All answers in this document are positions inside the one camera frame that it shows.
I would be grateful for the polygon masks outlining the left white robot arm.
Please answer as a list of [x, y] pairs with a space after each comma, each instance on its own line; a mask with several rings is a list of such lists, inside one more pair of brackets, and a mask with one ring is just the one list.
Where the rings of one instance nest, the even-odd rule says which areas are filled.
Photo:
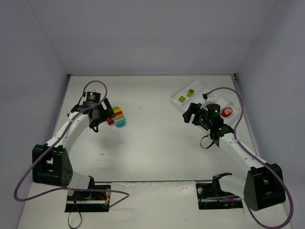
[[32, 179], [35, 183], [67, 189], [94, 189], [92, 176], [82, 175], [72, 168], [69, 153], [81, 133], [90, 128], [99, 131], [99, 125], [114, 117], [106, 97], [100, 93], [86, 92], [86, 100], [76, 104], [68, 119], [53, 138], [32, 150]]

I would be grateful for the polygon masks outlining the small red brick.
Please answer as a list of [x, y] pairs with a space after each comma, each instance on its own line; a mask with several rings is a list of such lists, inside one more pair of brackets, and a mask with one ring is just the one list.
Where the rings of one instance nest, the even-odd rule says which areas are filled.
[[108, 122], [109, 125], [112, 125], [114, 123], [112, 118], [108, 119], [107, 122]]

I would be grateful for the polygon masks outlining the green square brick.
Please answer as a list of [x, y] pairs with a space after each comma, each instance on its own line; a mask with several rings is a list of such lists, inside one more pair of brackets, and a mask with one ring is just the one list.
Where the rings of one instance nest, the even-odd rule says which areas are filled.
[[180, 103], [183, 103], [184, 101], [185, 101], [185, 97], [184, 96], [180, 96], [179, 98], [178, 98], [178, 101], [180, 102]]

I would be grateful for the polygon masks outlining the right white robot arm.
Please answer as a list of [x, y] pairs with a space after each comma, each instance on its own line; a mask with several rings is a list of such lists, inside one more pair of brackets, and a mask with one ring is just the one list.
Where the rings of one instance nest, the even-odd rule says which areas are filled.
[[247, 147], [240, 146], [233, 128], [222, 119], [218, 104], [202, 107], [201, 104], [190, 103], [183, 113], [183, 119], [185, 123], [192, 123], [207, 131], [206, 137], [211, 139], [211, 145], [227, 152], [245, 173], [242, 178], [237, 178], [230, 172], [214, 175], [212, 184], [217, 197], [231, 193], [243, 198], [253, 211], [286, 201], [280, 166], [276, 163], [269, 164]]

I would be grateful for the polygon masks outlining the green curved brick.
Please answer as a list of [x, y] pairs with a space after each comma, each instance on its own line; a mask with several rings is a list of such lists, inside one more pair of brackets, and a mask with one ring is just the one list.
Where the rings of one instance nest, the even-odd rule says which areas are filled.
[[193, 89], [189, 89], [189, 91], [187, 92], [187, 97], [192, 97], [194, 94], [194, 90]]

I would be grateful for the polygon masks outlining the red flower print brick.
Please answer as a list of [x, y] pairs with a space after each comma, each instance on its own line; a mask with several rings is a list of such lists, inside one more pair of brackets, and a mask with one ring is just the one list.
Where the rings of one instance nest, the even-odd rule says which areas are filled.
[[233, 111], [234, 111], [233, 108], [225, 107], [221, 112], [221, 116], [227, 118], [233, 113]]

